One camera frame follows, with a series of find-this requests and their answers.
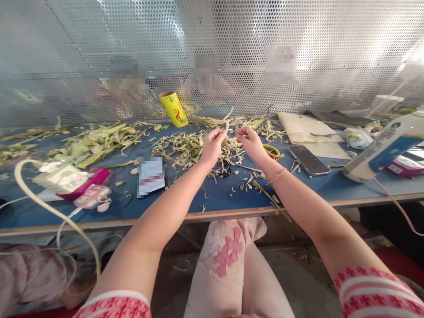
wrist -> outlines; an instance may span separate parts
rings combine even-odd
[[[209,172],[216,165],[216,161],[206,159],[201,157],[200,160],[196,163],[196,166],[200,166]]]
[[[260,168],[260,170],[263,170],[263,167],[268,166],[271,162],[275,161],[272,159],[267,153],[264,155],[261,155],[258,158],[255,158],[255,164]]]

hand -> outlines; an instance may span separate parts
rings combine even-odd
[[[235,133],[238,142],[242,143],[244,150],[253,160],[253,162],[259,166],[259,164],[269,158],[262,146],[262,141],[257,133],[250,127],[242,127]]]
[[[212,169],[221,155],[221,144],[226,138],[228,138],[227,133],[219,128],[215,128],[207,134],[204,138],[203,152],[199,162],[207,163]]]

person in pink clothing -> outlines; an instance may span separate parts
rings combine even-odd
[[[335,282],[345,317],[424,316],[422,301],[390,272],[336,210],[268,157],[252,129],[243,127],[236,136],[287,212],[314,241]],[[150,301],[162,250],[215,166],[225,138],[221,129],[205,137],[199,162],[134,224],[77,318],[151,317]],[[261,218],[211,222],[185,318],[294,317],[284,291],[254,244],[265,232]]]

bracelet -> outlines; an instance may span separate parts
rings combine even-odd
[[[267,184],[266,184],[266,186],[267,185],[270,185],[271,183],[273,183],[274,181],[276,181],[282,174],[283,174],[283,172],[285,172],[287,169],[286,168],[283,168],[283,169],[281,169],[281,171],[279,172],[279,173],[277,173],[276,174],[276,176],[275,176],[275,178],[274,179],[272,179],[270,182],[268,182]]]

red striped sleeve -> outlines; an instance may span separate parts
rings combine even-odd
[[[400,279],[374,268],[348,268],[336,289],[345,317],[424,317],[424,303]]]

